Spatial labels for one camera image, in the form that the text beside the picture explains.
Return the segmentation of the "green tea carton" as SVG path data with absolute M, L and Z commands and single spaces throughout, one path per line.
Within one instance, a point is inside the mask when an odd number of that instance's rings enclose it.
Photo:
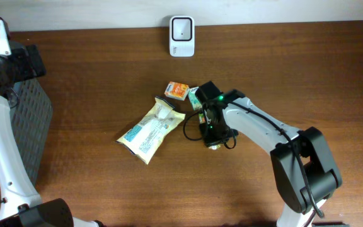
M 221 145 L 218 142 L 216 142 L 215 139 L 209 133 L 205 134 L 206 126 L 207 124 L 204 114 L 199 113 L 199 129 L 205 146 L 211 150 L 219 149 Z

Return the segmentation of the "small teal tissue pack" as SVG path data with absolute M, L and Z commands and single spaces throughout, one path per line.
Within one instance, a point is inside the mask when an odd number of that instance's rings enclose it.
M 196 97 L 195 93 L 198 90 L 198 86 L 190 88 L 188 92 L 188 98 L 194 110 L 200 110 L 202 108 L 202 104 L 200 103 L 199 99 Z

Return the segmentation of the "small orange tissue pack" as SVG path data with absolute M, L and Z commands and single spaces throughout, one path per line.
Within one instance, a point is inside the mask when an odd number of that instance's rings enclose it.
M 164 94 L 168 98 L 184 101 L 188 95 L 189 89 L 190 88 L 187 84 L 170 81 L 164 91 Z

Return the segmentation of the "yellow snack bag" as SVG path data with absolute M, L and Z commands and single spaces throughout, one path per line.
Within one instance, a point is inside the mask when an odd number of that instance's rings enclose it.
M 165 137 L 184 119 L 184 113 L 175 111 L 173 105 L 156 96 L 152 109 L 116 142 L 148 165 Z

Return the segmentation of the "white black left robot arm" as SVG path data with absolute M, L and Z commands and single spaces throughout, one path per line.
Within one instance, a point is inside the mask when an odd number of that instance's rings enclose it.
M 11 126 L 9 93 L 17 82 L 45 75 L 35 45 L 16 44 L 0 55 L 0 226 L 102 226 L 75 218 L 61 199 L 42 202 L 25 171 Z

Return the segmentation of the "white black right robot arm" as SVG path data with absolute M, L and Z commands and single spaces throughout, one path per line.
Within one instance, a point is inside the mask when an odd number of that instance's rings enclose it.
M 315 217 L 323 218 L 321 207 L 342 185 L 342 176 L 321 131 L 287 125 L 260 110 L 242 92 L 223 93 L 211 81 L 194 95 L 202 106 L 200 140 L 208 148 L 236 143 L 242 134 L 270 156 L 284 201 L 277 226 L 312 226 Z

